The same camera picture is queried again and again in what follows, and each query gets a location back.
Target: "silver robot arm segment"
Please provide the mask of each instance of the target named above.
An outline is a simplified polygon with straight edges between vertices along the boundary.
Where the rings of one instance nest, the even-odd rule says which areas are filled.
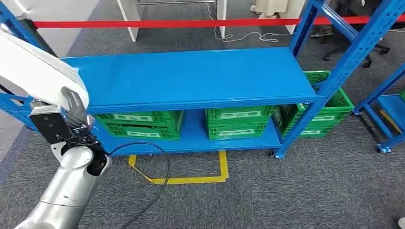
[[[16,228],[76,228],[95,188],[112,164],[110,157],[104,157],[104,163],[100,164],[100,158],[96,158],[94,152],[86,146],[67,150],[36,207]]]

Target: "shelf board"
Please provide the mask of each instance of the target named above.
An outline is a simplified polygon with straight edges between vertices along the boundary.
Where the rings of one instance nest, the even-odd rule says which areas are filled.
[[[288,47],[63,59],[79,69],[88,112],[132,112],[315,102]]]
[[[207,130],[204,124],[203,110],[187,110],[181,127],[180,141],[146,140],[136,138],[115,137],[96,122],[93,134],[103,143],[104,149],[111,152],[117,146],[130,142],[152,142],[170,153],[197,153],[209,152],[219,149],[272,149],[281,147],[278,134],[273,122],[269,122],[263,135],[259,138],[240,138],[222,141],[211,141],[208,139]],[[131,154],[161,154],[157,149],[148,145],[133,145],[119,149],[115,156],[128,156]]]
[[[405,102],[397,94],[382,95],[377,103],[384,109],[396,125],[405,132]]]

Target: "red barrier rope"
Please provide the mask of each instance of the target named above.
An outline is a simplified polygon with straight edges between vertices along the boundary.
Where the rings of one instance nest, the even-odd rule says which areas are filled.
[[[365,24],[370,17],[356,16],[344,17],[349,24]],[[38,28],[180,28],[180,27],[218,27],[218,26],[275,26],[296,25],[300,19],[230,19],[230,20],[175,20],[175,21],[35,21]],[[398,21],[405,22],[405,15]],[[330,25],[331,22],[320,17],[315,20],[315,25]]]

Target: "white table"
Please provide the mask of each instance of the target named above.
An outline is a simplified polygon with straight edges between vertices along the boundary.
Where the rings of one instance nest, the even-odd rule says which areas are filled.
[[[136,0],[117,0],[119,9],[121,10],[122,17],[125,21],[140,21],[138,5],[158,5],[158,4],[185,4],[185,3],[210,3],[216,2],[216,17],[218,20],[226,20],[226,4],[228,0],[184,0],[184,1],[165,1],[154,3],[136,3]],[[137,40],[139,28],[128,27],[128,32],[131,40]],[[220,33],[225,37],[225,26],[220,26]]]

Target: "blue metal shelf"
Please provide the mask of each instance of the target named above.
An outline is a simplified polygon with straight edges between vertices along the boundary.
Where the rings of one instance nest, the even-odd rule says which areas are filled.
[[[89,113],[314,102],[288,47],[65,58],[79,69]],[[257,73],[256,66],[269,71]]]
[[[288,147],[404,10],[405,0],[382,0],[362,31],[357,32],[325,5],[324,0],[308,0],[289,48],[74,57],[64,61],[79,69],[90,96],[89,113],[188,110],[179,142],[154,141],[169,152],[275,148],[275,157],[283,158]],[[16,36],[35,44],[35,41],[27,39],[32,36],[31,31],[26,31],[1,1],[0,11],[7,13],[9,27]],[[322,13],[352,44],[315,93],[296,56],[316,17]],[[256,66],[262,66],[267,71],[257,73],[254,70]],[[9,110],[9,114],[25,124],[32,124],[26,117],[29,110],[12,105],[12,99],[8,94],[0,98],[1,108]],[[261,138],[209,141],[201,123],[201,110],[193,110],[293,103],[310,104],[283,139],[278,138],[273,123],[269,123]],[[361,107],[367,110],[369,104]],[[102,127],[94,132],[107,150],[133,141],[131,138],[112,137]],[[405,134],[395,137],[387,145],[404,139]],[[154,150],[147,146],[132,146],[117,155],[128,155],[130,152],[149,154]]]
[[[397,126],[405,132],[405,102],[397,94],[382,95],[376,100]]]
[[[221,141],[208,139],[204,123],[204,110],[187,110],[181,127],[180,141],[144,140],[134,138],[114,137],[110,135],[102,124],[96,123],[93,134],[103,143],[107,152],[111,152],[119,145],[136,141],[153,142],[170,153],[197,153],[209,152],[218,149],[274,149],[281,147],[278,133],[272,121],[259,138],[240,138]],[[144,155],[159,153],[154,147],[146,145],[127,146],[119,149],[114,155],[127,156],[131,154]]]
[[[405,102],[396,94],[383,95],[399,79],[405,75],[405,63],[402,64],[394,73],[384,80],[366,99],[362,100],[353,109],[355,115],[361,115],[364,110],[375,122],[377,127],[387,138],[381,144],[377,144],[381,153],[391,152],[391,147],[405,141]],[[396,125],[402,130],[402,134],[392,133],[385,125],[377,113],[371,108],[371,105],[377,102],[384,109]]]

